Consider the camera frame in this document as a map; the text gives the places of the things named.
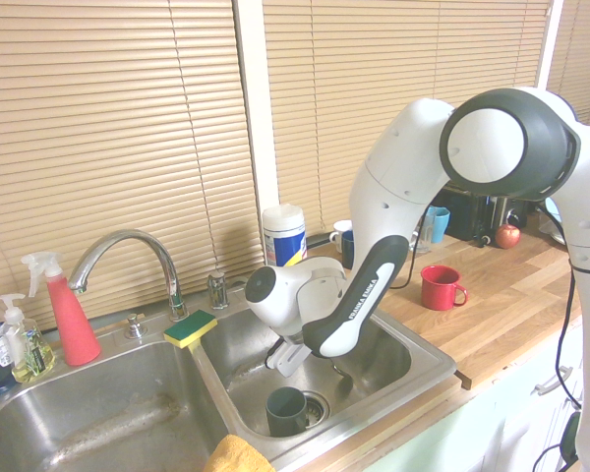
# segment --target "yellow green sponge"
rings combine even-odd
[[[196,310],[185,320],[164,332],[164,339],[182,349],[189,346],[216,326],[216,318],[203,310]]]

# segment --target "white cabinet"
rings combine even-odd
[[[536,384],[555,382],[557,343],[548,346],[429,430],[394,450],[367,472],[520,472],[531,471],[546,447],[559,443],[574,410],[560,386],[539,396]],[[561,364],[572,367],[566,382],[581,392],[581,329],[566,337]],[[556,472],[553,450],[538,472]]]

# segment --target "butcher block counter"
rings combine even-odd
[[[380,308],[439,347],[457,363],[457,373],[358,435],[343,442],[302,471],[362,470],[411,440],[441,418],[467,403],[516,363],[533,356],[561,331],[570,269],[561,244],[537,229],[532,215],[519,243],[511,249],[480,248],[475,242],[445,236],[418,255],[407,287],[389,289]],[[309,256],[340,259],[334,245],[310,251]],[[391,286],[403,285],[410,257]],[[446,265],[461,273],[468,302],[436,312],[420,302],[425,266]],[[580,324],[575,295],[571,326]]]

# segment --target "glass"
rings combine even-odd
[[[413,231],[413,237],[411,238],[411,243],[409,248],[413,251],[415,247],[415,240],[417,238],[417,233],[420,228],[420,224],[422,223],[422,219],[424,219],[424,224],[422,225],[422,233],[420,234],[420,239],[417,242],[417,249],[415,251],[417,253],[428,253],[431,251],[431,240],[433,239],[433,225],[435,223],[435,213],[436,209],[432,206],[426,212],[423,218],[420,218],[420,221],[417,223],[415,230]]]

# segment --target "coffee maker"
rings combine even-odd
[[[526,202],[476,195],[452,183],[443,186],[431,205],[450,211],[446,234],[462,241],[474,239],[481,247],[494,241],[497,229],[503,224],[520,229],[527,225]]]

